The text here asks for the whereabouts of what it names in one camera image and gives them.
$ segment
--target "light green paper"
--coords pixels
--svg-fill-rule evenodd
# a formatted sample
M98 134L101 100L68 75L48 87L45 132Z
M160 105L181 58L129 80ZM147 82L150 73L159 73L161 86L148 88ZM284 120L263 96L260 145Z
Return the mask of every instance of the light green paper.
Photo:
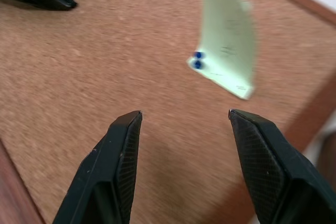
M203 53L202 69L193 68L221 87L242 99L253 92L253 66L256 42L250 6L243 0L203 0L201 42L197 51Z

